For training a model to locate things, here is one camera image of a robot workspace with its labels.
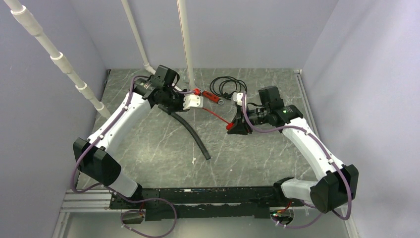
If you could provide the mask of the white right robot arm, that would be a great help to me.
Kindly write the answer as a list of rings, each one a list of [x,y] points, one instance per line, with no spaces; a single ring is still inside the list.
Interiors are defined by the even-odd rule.
[[[274,184],[273,200],[284,206],[291,199],[309,202],[323,214],[347,205],[347,213],[340,218],[347,220],[355,199],[359,171],[354,165],[345,165],[326,148],[310,128],[302,112],[294,105],[285,105],[276,86],[259,90],[261,105],[250,110],[246,92],[234,92],[232,101],[237,113],[227,126],[227,134],[248,135],[280,132],[304,156],[313,170],[316,181],[287,177]]]

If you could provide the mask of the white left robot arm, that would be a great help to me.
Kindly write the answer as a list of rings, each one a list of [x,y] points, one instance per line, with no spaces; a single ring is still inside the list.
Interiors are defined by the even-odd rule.
[[[119,193],[129,208],[141,204],[143,188],[124,173],[114,158],[115,152],[134,123],[153,106],[162,105],[174,112],[184,110],[186,91],[175,89],[179,79],[176,71],[163,65],[148,77],[134,76],[128,93],[110,118],[87,139],[78,138],[73,143],[75,169]]]

